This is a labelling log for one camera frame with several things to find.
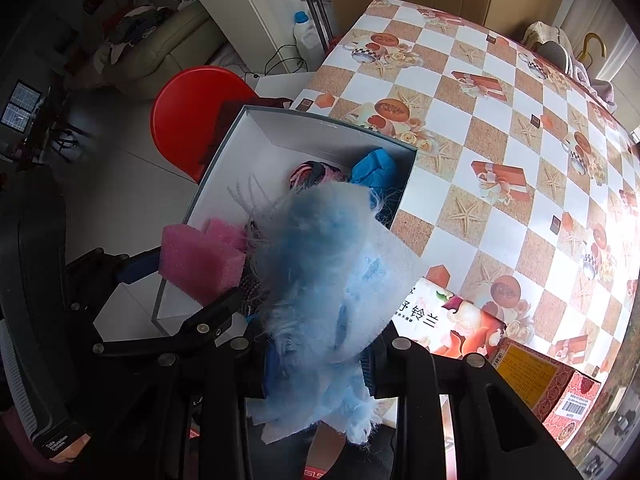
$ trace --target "barcode label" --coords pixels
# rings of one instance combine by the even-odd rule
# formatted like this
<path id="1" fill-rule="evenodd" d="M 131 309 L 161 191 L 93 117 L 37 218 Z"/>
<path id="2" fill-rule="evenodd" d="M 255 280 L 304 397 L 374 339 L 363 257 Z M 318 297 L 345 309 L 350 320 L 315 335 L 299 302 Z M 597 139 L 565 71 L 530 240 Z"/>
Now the barcode label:
<path id="1" fill-rule="evenodd" d="M 499 350 L 498 353 L 494 356 L 494 359 L 491 361 L 491 364 L 494 366 L 494 368 L 498 367 L 498 365 L 500 364 L 500 361 L 502 361 L 502 358 L 504 357 L 506 352 L 507 351 L 503 348 Z"/>
<path id="2" fill-rule="evenodd" d="M 573 420 L 582 420 L 582 418 L 589 411 L 589 404 L 591 401 L 584 397 L 579 397 L 575 394 L 568 394 L 558 404 L 556 408 L 556 415 L 565 416 Z"/>

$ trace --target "pink foam sponge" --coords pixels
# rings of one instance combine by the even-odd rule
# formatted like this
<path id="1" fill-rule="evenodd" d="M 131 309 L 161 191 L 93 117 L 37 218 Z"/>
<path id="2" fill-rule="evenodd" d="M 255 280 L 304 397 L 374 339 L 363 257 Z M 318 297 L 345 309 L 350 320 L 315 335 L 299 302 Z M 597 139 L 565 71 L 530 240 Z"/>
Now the pink foam sponge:
<path id="1" fill-rule="evenodd" d="M 205 234 L 212 240 L 238 249 L 243 253 L 246 251 L 246 235 L 244 227 L 228 224 L 220 218 L 212 218 L 205 229 Z"/>
<path id="2" fill-rule="evenodd" d="M 159 272 L 201 305 L 238 286 L 244 254 L 184 224 L 162 230 Z"/>

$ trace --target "blue bottle cap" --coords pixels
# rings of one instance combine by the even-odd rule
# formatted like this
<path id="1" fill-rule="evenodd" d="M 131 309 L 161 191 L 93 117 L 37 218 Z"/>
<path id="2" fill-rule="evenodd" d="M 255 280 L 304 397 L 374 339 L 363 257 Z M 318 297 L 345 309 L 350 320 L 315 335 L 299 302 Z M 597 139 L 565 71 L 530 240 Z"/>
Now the blue bottle cap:
<path id="1" fill-rule="evenodd" d="M 304 10 L 299 10 L 293 17 L 296 20 L 296 23 L 305 23 L 309 21 L 309 17 L 306 15 Z"/>

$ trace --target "yellow umbrella handle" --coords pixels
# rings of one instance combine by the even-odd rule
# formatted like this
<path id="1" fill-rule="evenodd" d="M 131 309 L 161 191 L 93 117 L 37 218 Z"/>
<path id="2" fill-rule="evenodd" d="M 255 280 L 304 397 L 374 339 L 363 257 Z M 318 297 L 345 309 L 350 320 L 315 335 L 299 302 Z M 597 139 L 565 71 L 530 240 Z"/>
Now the yellow umbrella handle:
<path id="1" fill-rule="evenodd" d="M 607 45 L 604 44 L 604 41 L 602 41 L 602 38 L 598 36 L 595 32 L 590 32 L 584 37 L 584 42 L 582 43 L 582 51 L 580 54 L 578 54 L 578 56 L 575 59 L 577 59 L 581 63 L 587 59 L 587 54 L 588 54 L 587 43 L 589 43 L 589 40 L 592 40 L 594 38 L 598 40 L 598 43 L 600 43 L 602 57 L 607 57 Z"/>

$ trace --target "window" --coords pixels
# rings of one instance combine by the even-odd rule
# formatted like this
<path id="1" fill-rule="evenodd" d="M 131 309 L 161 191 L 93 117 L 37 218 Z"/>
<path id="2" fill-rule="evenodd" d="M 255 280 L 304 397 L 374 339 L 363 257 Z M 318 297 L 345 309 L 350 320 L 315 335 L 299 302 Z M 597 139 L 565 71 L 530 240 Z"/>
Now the window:
<path id="1" fill-rule="evenodd" d="M 40 95 L 37 90 L 25 85 L 22 81 L 18 81 L 9 102 L 4 108 L 2 124 L 23 132 L 27 127 L 30 113 L 33 112 Z"/>

